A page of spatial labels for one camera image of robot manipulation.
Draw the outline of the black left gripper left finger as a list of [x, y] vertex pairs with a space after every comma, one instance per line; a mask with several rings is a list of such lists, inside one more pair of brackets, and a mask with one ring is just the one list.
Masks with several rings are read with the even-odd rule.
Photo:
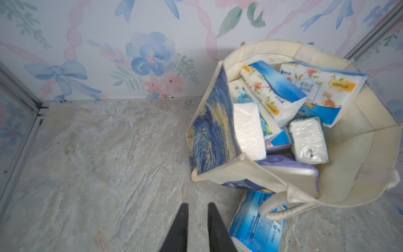
[[188, 241], [188, 204], [181, 204], [159, 252], [186, 252]]

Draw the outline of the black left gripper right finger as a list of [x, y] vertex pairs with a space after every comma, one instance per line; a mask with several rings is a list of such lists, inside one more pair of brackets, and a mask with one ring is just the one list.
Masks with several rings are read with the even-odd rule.
[[210, 252], [237, 252], [221, 215], [213, 202], [208, 204], [207, 229]]

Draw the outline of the purple tissue pack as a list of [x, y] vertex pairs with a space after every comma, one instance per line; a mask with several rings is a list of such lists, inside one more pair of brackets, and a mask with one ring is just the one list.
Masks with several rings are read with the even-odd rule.
[[258, 164], [303, 192], [319, 197], [319, 171], [315, 167], [285, 155], [268, 155]]

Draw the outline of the blue white tissue pack back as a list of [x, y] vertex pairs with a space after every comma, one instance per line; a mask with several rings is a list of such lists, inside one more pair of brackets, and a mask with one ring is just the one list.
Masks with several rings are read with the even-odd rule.
[[259, 108], [255, 102], [234, 104], [234, 127], [241, 151], [254, 161], [264, 160], [264, 136]]

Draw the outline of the blue white tissue pack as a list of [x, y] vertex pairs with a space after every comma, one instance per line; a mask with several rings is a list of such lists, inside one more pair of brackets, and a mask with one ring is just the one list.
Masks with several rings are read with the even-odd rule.
[[255, 102], [234, 104], [234, 127], [241, 151], [254, 161], [264, 160], [264, 136], [259, 108]]
[[282, 128], [282, 132], [277, 135], [267, 146], [267, 154], [276, 154], [287, 151], [291, 148], [292, 142], [290, 133], [287, 127]]

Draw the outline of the blue cartoon tissue pack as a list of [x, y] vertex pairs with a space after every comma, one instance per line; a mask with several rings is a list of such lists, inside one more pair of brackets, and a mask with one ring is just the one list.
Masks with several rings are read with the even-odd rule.
[[341, 120], [368, 77], [361, 72], [300, 62], [282, 64], [280, 73], [307, 96], [299, 114], [317, 116], [329, 128]]
[[292, 153], [298, 162], [308, 165], [329, 163], [322, 121], [317, 116], [296, 119], [288, 125]]

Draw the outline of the teal tissue pack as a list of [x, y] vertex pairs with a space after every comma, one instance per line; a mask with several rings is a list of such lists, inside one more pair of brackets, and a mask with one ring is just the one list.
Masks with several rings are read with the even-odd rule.
[[242, 79], [231, 81], [229, 90], [234, 102], [235, 134], [240, 147], [244, 150], [265, 149], [266, 142], [281, 133], [281, 128]]

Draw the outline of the cream canvas tote bag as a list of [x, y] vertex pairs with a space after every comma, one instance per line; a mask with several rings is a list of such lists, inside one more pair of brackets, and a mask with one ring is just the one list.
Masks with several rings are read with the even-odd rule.
[[193, 181], [270, 194], [267, 220], [369, 203], [395, 187], [402, 127], [353, 61], [244, 43], [217, 64], [186, 133]]

